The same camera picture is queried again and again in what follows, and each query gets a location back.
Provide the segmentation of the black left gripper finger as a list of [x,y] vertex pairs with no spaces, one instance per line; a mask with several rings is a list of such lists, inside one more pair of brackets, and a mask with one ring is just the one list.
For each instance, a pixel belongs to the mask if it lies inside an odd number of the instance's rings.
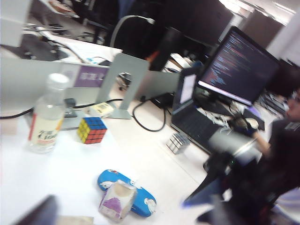
[[35,208],[17,220],[15,225],[55,225],[58,218],[58,201],[55,195],[48,195]]

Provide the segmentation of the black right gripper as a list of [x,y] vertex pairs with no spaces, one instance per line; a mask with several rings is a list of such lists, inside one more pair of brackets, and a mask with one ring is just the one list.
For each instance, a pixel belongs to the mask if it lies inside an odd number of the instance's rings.
[[201,184],[182,202],[182,207],[211,204],[214,207],[195,219],[197,223],[235,223],[234,191],[226,171],[234,160],[232,154],[219,152],[205,162],[207,175]]

